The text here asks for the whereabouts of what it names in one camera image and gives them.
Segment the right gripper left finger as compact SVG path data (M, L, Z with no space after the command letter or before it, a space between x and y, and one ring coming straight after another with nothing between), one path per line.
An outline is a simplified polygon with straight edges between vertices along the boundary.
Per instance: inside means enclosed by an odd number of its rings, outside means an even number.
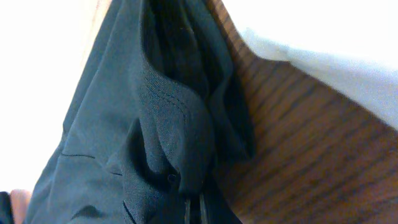
M149 224L190 224L190 207L190 197L172 189Z

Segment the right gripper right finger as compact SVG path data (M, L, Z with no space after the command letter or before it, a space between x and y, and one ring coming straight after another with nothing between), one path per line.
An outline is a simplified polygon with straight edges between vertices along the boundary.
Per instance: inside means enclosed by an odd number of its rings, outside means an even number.
M201 224L242 224L222 196L214 178L206 178L199 199Z

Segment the black leggings with red waistband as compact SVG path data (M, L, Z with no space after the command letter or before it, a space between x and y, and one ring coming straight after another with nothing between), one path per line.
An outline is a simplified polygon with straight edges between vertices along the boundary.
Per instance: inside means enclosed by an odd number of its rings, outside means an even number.
M204 1L113 1L38 179L26 223L149 223L254 154L226 43Z

